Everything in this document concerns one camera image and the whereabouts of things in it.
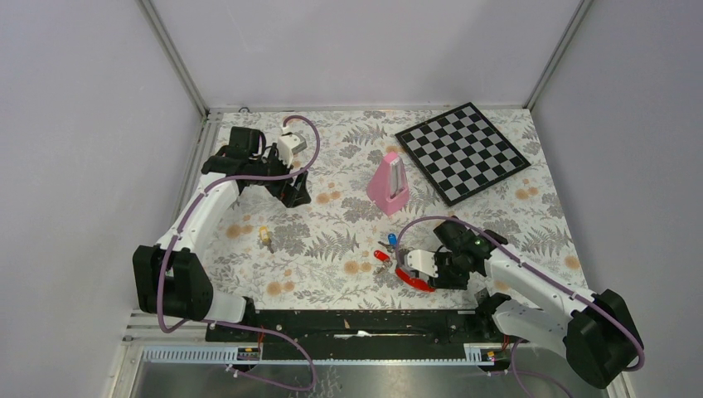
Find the blue tag key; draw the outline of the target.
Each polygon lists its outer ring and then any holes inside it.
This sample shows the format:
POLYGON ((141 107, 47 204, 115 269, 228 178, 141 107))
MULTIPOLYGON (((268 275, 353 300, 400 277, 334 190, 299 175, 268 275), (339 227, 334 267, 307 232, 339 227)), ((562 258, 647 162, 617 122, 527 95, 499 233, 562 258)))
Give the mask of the blue tag key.
POLYGON ((397 249, 397 236, 393 233, 387 235, 386 240, 379 240, 378 244, 384 247, 387 251, 395 251, 397 249))

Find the floral table mat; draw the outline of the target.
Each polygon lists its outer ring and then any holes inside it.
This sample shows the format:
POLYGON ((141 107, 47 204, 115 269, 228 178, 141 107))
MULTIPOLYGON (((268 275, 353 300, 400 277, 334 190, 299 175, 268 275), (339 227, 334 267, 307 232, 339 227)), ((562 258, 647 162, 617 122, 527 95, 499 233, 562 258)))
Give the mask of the floral table mat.
POLYGON ((252 298, 259 309, 471 308, 476 292, 509 294, 511 287, 473 274, 467 290, 424 293, 394 274, 374 275, 373 252, 390 233, 409 249, 439 247, 433 230, 441 216, 456 216, 505 236, 532 265, 568 282, 586 279, 529 111, 488 109, 486 117, 527 158, 518 174, 454 206, 444 204, 408 156, 403 157, 410 200, 392 216, 367 197, 381 159, 400 153, 395 134, 434 116, 431 110, 228 113, 216 145, 243 126, 275 140, 282 124, 308 147, 295 167, 311 164, 310 204, 288 209, 264 187, 246 188, 216 225, 201 260, 217 290, 252 298), (266 226, 274 253, 259 240, 266 226))

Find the pink transparent box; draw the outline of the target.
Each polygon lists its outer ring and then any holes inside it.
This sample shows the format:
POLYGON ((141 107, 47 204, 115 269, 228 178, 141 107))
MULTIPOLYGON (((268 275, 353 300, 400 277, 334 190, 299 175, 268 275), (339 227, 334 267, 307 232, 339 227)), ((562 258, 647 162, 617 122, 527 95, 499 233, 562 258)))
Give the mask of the pink transparent box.
POLYGON ((402 210, 410 200, 405 165, 398 153, 387 153, 366 188, 366 194, 385 215, 402 210))

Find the red tag key bunch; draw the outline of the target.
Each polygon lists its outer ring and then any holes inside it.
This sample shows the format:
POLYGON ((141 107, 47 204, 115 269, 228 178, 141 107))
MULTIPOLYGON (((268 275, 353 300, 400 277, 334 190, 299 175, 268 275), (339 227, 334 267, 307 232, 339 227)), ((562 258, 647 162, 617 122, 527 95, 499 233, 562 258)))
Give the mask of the red tag key bunch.
POLYGON ((373 255, 381 262, 381 266, 374 272, 374 275, 394 274, 414 289, 428 293, 435 291, 435 288, 429 285, 428 279, 423 277, 418 270, 412 269, 407 265, 398 266, 393 257, 381 250, 375 250, 373 255))

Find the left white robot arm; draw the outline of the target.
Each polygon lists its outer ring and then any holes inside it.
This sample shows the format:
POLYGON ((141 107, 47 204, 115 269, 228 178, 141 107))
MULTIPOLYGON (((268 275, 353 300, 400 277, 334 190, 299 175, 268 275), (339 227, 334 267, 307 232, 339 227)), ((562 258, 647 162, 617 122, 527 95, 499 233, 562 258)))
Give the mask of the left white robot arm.
POLYGON ((272 143, 264 133, 233 127, 227 144, 203 164, 187 206, 156 244, 133 254, 138 305, 145 313, 192 321, 225 322, 236 340, 254 336, 257 319, 246 311, 247 298, 216 290, 201 263, 225 210, 248 186, 259 185, 287 208, 311 201, 308 171, 293 169, 293 158, 307 147, 299 133, 283 131, 272 143))

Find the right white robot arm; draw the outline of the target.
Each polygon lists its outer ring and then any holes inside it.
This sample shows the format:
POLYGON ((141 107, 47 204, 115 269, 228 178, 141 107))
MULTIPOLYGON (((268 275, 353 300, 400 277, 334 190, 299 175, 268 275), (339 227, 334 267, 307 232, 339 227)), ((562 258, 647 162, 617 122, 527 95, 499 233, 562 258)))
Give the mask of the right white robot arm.
POLYGON ((435 255, 438 275, 476 273, 508 284, 535 306, 505 294, 489 297, 477 316, 479 337, 495 342, 521 337, 563 357, 583 381, 599 389, 645 363, 644 345, 624 298, 605 289, 579 288, 529 264, 507 239, 456 217, 441 216, 434 228, 445 250, 435 255))

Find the black white checkerboard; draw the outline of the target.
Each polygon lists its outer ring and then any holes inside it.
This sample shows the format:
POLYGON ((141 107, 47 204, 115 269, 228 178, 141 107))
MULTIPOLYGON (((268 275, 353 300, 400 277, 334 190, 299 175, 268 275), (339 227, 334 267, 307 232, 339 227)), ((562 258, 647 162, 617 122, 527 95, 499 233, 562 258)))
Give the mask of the black white checkerboard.
POLYGON ((471 102, 404 129, 395 137, 447 206, 531 165, 471 102))

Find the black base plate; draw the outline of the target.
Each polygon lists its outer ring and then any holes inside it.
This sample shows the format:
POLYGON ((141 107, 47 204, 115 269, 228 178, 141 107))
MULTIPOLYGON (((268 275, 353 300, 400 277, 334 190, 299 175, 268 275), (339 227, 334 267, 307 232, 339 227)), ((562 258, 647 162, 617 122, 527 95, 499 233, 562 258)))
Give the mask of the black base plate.
POLYGON ((251 343, 265 360, 298 360, 301 353, 275 333, 292 338, 317 361, 463 360, 464 347, 499 350, 515 337, 499 332, 473 310, 254 310, 250 331, 215 326, 207 342, 251 343))

